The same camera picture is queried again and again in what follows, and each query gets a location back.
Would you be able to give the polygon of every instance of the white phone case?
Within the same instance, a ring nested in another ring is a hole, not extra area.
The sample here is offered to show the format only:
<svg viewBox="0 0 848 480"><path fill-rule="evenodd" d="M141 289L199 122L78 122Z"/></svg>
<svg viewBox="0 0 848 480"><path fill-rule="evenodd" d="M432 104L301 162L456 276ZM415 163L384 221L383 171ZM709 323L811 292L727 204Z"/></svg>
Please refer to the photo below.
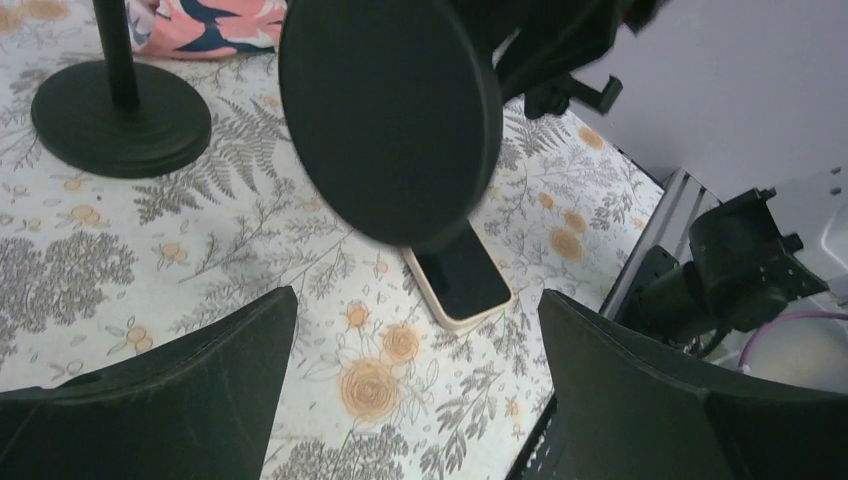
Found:
<svg viewBox="0 0 848 480"><path fill-rule="evenodd" d="M486 250L488 254L489 251L486 249L486 246L483 245L483 248ZM515 294L512 291L512 288L509 288L509 300L506 302L492 307L484 312L480 312L472 317L465 319L455 319L448 316L445 313L444 308L442 308L442 304L439 302L439 297L433 292L433 287L430 285L430 282L427 280L427 276L424 275L424 271L421 269L421 265L418 263L418 259L415 258L415 254L412 253L411 249L402 248L401 254L403 255L403 259L406 261L406 264L409 265L409 269L412 271L412 276L415 278L415 281L418 283L418 287L421 289L421 294L424 296L424 301L427 302L427 306L430 307L430 311L433 312L433 316L436 317L436 321L439 322L439 325L448 329L448 330L459 330L461 328L471 327L482 320L488 318L490 315L494 315L506 307L508 307L514 300ZM501 276L503 282L509 287L509 283L507 283L506 278L501 273L500 269L497 269L498 275Z"/></svg>

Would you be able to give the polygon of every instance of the pink floral fabric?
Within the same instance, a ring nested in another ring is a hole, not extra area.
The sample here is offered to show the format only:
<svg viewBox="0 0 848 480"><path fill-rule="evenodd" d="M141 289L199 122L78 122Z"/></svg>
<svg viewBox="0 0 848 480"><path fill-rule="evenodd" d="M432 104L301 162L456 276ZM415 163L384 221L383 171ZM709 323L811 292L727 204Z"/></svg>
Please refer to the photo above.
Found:
<svg viewBox="0 0 848 480"><path fill-rule="evenodd" d="M284 0L127 0L139 55L209 59L274 51Z"/></svg>

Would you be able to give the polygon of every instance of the floral tablecloth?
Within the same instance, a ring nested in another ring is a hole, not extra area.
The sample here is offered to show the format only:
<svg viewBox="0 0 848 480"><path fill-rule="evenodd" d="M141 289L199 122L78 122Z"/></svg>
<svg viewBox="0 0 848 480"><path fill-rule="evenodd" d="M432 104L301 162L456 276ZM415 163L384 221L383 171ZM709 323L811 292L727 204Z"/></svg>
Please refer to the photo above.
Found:
<svg viewBox="0 0 848 480"><path fill-rule="evenodd" d="M316 196L273 55L156 62L213 112L210 148L182 171L110 180L45 152L29 104L52 72L98 57L92 20L86 0L0 0L0 389L56 386L292 285L264 478L503 478L551 393L542 288L599 307L660 189L573 115L531 123L508 106L473 224L518 301L448 332L396 252Z"/></svg>

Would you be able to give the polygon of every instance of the wall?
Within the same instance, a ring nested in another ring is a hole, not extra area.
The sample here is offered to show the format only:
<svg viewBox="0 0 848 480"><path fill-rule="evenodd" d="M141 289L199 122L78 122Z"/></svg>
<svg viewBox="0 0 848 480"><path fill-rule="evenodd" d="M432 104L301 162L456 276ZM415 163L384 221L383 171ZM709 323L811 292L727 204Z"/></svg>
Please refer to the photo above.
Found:
<svg viewBox="0 0 848 480"><path fill-rule="evenodd" d="M848 2L672 0L577 77L624 92L575 113L652 174L682 166L721 199L845 162Z"/></svg>

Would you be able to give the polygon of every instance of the black round object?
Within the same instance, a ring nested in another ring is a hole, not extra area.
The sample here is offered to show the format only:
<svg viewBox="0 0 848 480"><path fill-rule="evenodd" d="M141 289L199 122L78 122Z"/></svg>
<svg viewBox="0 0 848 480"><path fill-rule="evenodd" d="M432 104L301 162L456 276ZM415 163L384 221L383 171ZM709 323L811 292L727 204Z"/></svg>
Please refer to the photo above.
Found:
<svg viewBox="0 0 848 480"><path fill-rule="evenodd" d="M206 102L180 77L136 64L140 105L112 102L103 61L48 78L32 102L44 147L65 163L113 178L157 177L190 164L206 147L212 119Z"/></svg>
<svg viewBox="0 0 848 480"><path fill-rule="evenodd" d="M354 229L429 248L480 202L503 126L484 51L445 0L293 2L279 54L288 128Z"/></svg>

